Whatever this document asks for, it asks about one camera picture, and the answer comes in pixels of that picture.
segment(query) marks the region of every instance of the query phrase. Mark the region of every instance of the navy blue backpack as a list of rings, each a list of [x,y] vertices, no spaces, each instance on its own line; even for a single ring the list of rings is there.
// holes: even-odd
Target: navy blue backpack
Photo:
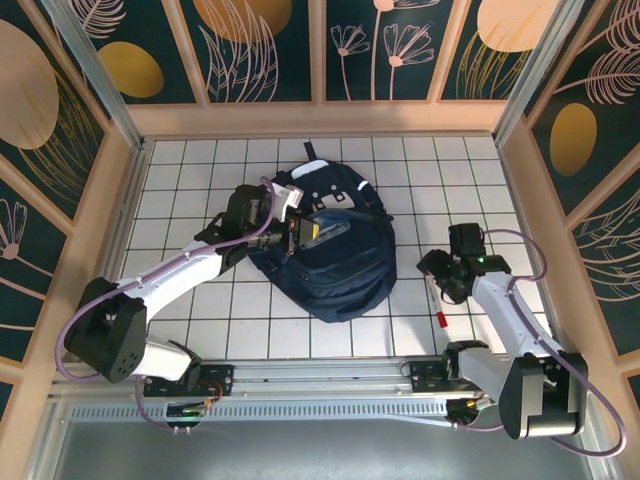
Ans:
[[[278,172],[273,181],[302,189],[297,212],[320,224],[320,234],[291,256],[280,245],[250,252],[254,265],[325,322],[361,317],[385,300],[397,277],[395,234],[369,182],[328,160]]]

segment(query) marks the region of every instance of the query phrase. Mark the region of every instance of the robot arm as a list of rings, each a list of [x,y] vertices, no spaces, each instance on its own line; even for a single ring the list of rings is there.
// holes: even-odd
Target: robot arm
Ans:
[[[432,250],[418,269],[432,274],[454,303],[472,296],[489,316],[508,355],[497,357],[478,341],[450,343],[445,351],[450,378],[468,380],[496,401],[505,431],[514,439],[579,433],[587,390],[540,342],[586,376],[584,359],[563,351],[515,286],[510,298],[511,269],[501,256],[486,254],[478,224],[454,225],[449,234],[451,253]]]
[[[198,381],[201,359],[177,342],[148,341],[149,321],[180,295],[232,268],[245,258],[249,247],[264,249],[281,244],[293,251],[317,235],[317,225],[287,212],[289,207],[297,207],[302,192],[276,184],[272,187],[275,197],[270,199],[259,187],[239,186],[229,199],[227,211],[198,233],[192,243],[136,278],[115,283],[97,278],[90,282],[79,308],[105,295],[110,298],[73,323],[64,337],[67,350],[112,383],[129,375],[154,376],[190,391]],[[266,222],[269,211],[273,220],[264,231],[241,241]],[[221,248],[207,248],[216,244]],[[125,291],[114,295],[116,290]]]

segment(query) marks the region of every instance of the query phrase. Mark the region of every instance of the gold circle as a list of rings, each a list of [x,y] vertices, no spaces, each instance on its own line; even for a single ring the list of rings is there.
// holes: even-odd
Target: gold circle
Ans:
[[[32,150],[44,145],[58,121],[56,73],[38,44],[0,20],[0,138]]]
[[[585,166],[596,144],[598,124],[591,109],[581,103],[564,107],[551,128],[551,164],[570,177]]]
[[[160,65],[144,49],[129,42],[113,42],[98,52],[116,88],[136,98],[152,97],[162,90]]]
[[[482,0],[478,34],[498,52],[525,52],[536,46],[557,0]]]
[[[204,23],[217,35],[232,42],[248,43],[250,23],[245,1],[256,20],[264,18],[274,37],[289,23],[291,0],[193,0],[193,4]],[[246,33],[237,27],[238,20]]]

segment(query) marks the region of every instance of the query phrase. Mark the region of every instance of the grid floor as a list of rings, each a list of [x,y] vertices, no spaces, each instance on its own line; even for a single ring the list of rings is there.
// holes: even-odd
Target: grid floor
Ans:
[[[177,253],[242,183],[257,184],[306,161],[308,139],[156,142],[130,235],[122,276]],[[505,175],[490,137],[319,138],[320,158],[350,165],[377,187],[395,217],[398,281],[365,317],[325,324],[273,287],[250,260],[199,285],[150,322],[156,340],[176,340],[205,359],[282,359],[431,355],[451,340],[479,339],[504,352],[474,301],[443,304],[440,328],[415,265],[432,248],[448,250],[448,226],[520,230]],[[489,250],[515,274],[531,273],[518,237],[493,235]],[[519,287],[544,325],[537,287]]]

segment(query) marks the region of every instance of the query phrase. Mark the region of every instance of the purple cable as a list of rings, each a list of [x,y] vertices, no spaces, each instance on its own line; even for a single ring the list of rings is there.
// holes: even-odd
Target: purple cable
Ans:
[[[113,290],[111,292],[107,292],[104,295],[101,295],[98,298],[91,300],[89,303],[87,303],[86,305],[78,309],[78,311],[76,311],[76,313],[69,319],[69,321],[65,323],[64,327],[62,327],[62,331],[60,332],[60,334],[58,335],[58,339],[56,340],[56,348],[55,348],[56,367],[58,371],[62,374],[62,376],[67,380],[71,380],[73,382],[80,382],[80,383],[95,382],[100,379],[99,373],[94,373],[92,375],[87,375],[85,377],[78,377],[77,375],[74,375],[71,372],[69,372],[65,368],[62,362],[62,348],[64,346],[65,336],[67,335],[67,333],[69,332],[73,324],[77,322],[78,319],[82,317],[85,313],[87,313],[89,310],[91,310],[97,305],[100,305],[102,302],[105,302],[115,297],[116,295],[120,295],[121,293],[132,290],[136,287],[144,285],[145,283],[153,282],[154,280],[164,275],[166,272],[174,269],[179,265],[182,265],[183,263],[188,262],[190,258],[197,257],[198,255],[212,253],[220,248],[232,247],[234,245],[247,242],[252,238],[255,238],[261,235],[267,228],[269,228],[269,225],[271,224],[271,220],[273,220],[273,215],[275,213],[276,194],[273,188],[273,183],[271,183],[271,180],[269,180],[267,177],[261,177],[260,182],[267,187],[267,189],[269,190],[269,193],[271,194],[271,205],[269,207],[269,215],[267,216],[267,219],[262,224],[262,226],[258,228],[255,232],[250,233],[245,237],[238,238],[236,240],[229,240],[227,242],[216,243],[215,245],[207,245],[206,247],[201,247],[192,252],[188,252],[188,253],[185,252],[184,256],[176,258],[174,261],[169,262],[168,264],[158,268],[158,270],[155,270],[149,273],[148,275],[145,275],[144,277],[140,277],[139,279],[137,279],[134,282],[131,282],[130,284],[119,287],[116,290]]]
[[[526,241],[528,241],[536,249],[536,251],[538,252],[538,255],[540,256],[540,259],[542,261],[542,272],[540,273],[540,275],[535,277],[534,276],[531,276],[531,277],[515,276],[511,279],[511,282],[507,287],[507,294],[509,295],[509,300],[511,301],[513,308],[518,313],[518,316],[524,323],[524,326],[526,327],[526,329],[537,340],[539,337],[538,332],[536,331],[535,327],[531,324],[531,322],[529,322],[526,315],[520,308],[520,305],[518,305],[513,288],[515,287],[516,282],[520,280],[526,280],[528,282],[537,282],[541,280],[547,274],[547,271],[548,271],[549,265],[547,262],[547,257],[542,251],[542,248],[540,247],[540,245],[538,245],[535,242],[535,240],[528,237],[527,235],[524,235],[515,230],[502,229],[502,228],[495,229],[495,230],[488,230],[484,232],[485,235],[490,235],[492,233],[510,233],[512,235],[517,235],[518,237],[521,237]],[[549,355],[551,355],[560,365],[562,365],[565,369],[567,369],[567,371],[571,375],[573,375],[585,388],[590,390],[596,396],[596,398],[602,402],[602,404],[605,406],[605,408],[609,411],[609,413],[613,417],[614,421],[616,422],[616,425],[618,426],[618,430],[620,432],[620,439],[618,440],[617,445],[615,447],[610,448],[609,450],[604,450],[602,452],[585,450],[583,448],[576,447],[574,445],[566,443],[557,437],[552,437],[550,438],[550,440],[555,444],[559,445],[560,447],[569,450],[570,452],[577,453],[578,455],[583,455],[586,457],[611,458],[620,454],[627,446],[627,428],[625,427],[622,417],[620,417],[620,414],[618,413],[618,411],[611,404],[611,402],[609,402],[609,400],[602,394],[602,392],[598,390],[598,388],[589,381],[587,377],[585,377],[582,373],[576,370],[569,362],[567,362],[564,358],[562,358],[562,356],[560,356],[560,354],[556,352],[549,344],[547,344],[544,340],[538,340],[538,343]]]

